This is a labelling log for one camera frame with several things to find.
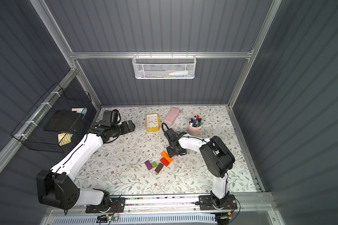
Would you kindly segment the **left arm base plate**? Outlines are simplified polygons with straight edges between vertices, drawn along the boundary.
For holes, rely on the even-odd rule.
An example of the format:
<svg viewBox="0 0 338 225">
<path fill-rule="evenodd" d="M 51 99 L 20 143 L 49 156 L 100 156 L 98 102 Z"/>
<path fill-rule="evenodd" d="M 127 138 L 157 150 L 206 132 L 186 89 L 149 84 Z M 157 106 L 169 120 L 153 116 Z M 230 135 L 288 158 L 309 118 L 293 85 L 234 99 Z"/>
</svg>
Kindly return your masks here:
<svg viewBox="0 0 338 225">
<path fill-rule="evenodd" d="M 86 207 L 85 212 L 88 214 L 94 213 L 121 213 L 124 211 L 126 199 L 124 197 L 111 198 L 110 201 L 101 203 L 100 205 L 90 205 Z"/>
</svg>

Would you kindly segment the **red building block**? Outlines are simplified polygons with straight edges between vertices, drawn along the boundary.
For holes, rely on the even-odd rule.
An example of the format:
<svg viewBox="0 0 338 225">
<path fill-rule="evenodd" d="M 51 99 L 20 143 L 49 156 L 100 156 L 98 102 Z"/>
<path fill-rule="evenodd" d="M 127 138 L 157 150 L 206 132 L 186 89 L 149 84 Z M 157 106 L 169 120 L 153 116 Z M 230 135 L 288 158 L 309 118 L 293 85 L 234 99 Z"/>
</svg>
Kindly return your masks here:
<svg viewBox="0 0 338 225">
<path fill-rule="evenodd" d="M 170 162 L 169 162 L 167 159 L 165 159 L 165 158 L 161 158 L 161 159 L 160 159 L 160 162 L 161 162 L 164 166 L 166 166 L 166 167 L 168 167 L 168 165 L 170 164 Z"/>
</svg>

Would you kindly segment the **brown building block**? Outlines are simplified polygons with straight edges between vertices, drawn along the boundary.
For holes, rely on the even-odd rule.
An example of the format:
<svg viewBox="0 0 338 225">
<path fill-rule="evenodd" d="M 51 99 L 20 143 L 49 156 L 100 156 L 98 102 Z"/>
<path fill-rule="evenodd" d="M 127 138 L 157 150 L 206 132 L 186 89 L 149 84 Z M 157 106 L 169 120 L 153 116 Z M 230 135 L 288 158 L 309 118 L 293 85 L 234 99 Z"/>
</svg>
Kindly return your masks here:
<svg viewBox="0 0 338 225">
<path fill-rule="evenodd" d="M 155 168 L 155 172 L 156 172 L 156 173 L 160 173 L 160 171 L 162 170 L 163 167 L 164 167 L 164 164 L 160 163 L 160 164 Z"/>
</svg>

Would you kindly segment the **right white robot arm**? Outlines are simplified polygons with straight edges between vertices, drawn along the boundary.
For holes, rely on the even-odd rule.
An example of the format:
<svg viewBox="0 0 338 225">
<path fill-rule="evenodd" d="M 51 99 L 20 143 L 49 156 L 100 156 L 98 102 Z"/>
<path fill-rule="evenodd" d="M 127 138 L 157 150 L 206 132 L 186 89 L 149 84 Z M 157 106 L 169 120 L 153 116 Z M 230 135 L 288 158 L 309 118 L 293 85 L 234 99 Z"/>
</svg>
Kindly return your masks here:
<svg viewBox="0 0 338 225">
<path fill-rule="evenodd" d="M 228 171 L 233 168 L 235 162 L 235 157 L 228 147 L 218 136 L 194 137 L 186 132 L 175 132 L 165 123 L 161 129 L 169 142 L 167 153 L 170 158 L 186 155 L 188 150 L 202 155 L 207 169 L 214 176 L 210 192 L 212 205 L 218 209 L 222 208 L 230 198 L 227 191 Z"/>
</svg>

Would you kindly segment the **orange building block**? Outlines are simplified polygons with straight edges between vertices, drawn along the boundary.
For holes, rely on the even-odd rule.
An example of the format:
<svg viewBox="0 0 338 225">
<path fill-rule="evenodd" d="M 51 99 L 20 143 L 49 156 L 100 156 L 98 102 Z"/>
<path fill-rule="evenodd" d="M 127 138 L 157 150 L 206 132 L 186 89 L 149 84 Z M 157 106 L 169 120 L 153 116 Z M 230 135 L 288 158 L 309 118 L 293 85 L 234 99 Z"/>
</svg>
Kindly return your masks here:
<svg viewBox="0 0 338 225">
<path fill-rule="evenodd" d="M 173 159 L 170 158 L 169 155 L 165 151 L 163 151 L 161 155 L 163 158 L 167 159 L 170 163 L 173 161 Z"/>
</svg>

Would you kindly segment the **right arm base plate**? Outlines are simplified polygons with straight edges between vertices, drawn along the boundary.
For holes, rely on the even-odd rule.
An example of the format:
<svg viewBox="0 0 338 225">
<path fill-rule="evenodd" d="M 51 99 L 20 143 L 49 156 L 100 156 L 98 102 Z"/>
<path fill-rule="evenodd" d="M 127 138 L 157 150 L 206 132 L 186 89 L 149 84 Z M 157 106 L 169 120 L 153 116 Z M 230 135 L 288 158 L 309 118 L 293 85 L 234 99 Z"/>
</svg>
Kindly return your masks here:
<svg viewBox="0 0 338 225">
<path fill-rule="evenodd" d="M 228 210 L 233 211 L 238 208 L 237 200 L 234 195 L 225 195 L 219 199 L 216 196 L 202 195 L 196 203 L 202 211 L 205 210 Z"/>
</svg>

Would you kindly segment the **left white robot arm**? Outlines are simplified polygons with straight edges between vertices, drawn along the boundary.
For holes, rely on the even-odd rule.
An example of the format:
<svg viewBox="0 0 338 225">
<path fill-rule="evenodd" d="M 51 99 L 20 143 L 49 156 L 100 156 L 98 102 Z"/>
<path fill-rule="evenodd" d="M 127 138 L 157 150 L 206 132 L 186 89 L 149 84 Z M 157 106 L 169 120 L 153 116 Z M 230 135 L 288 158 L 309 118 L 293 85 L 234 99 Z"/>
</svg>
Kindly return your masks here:
<svg viewBox="0 0 338 225">
<path fill-rule="evenodd" d="M 135 130 L 132 121 L 116 125 L 91 126 L 74 149 L 50 170 L 41 170 L 37 177 L 38 201 L 41 204 L 64 210 L 77 206 L 93 206 L 109 209 L 113 206 L 110 194 L 100 189 L 78 188 L 74 180 L 93 153 L 102 145 L 115 141 L 119 136 Z"/>
</svg>

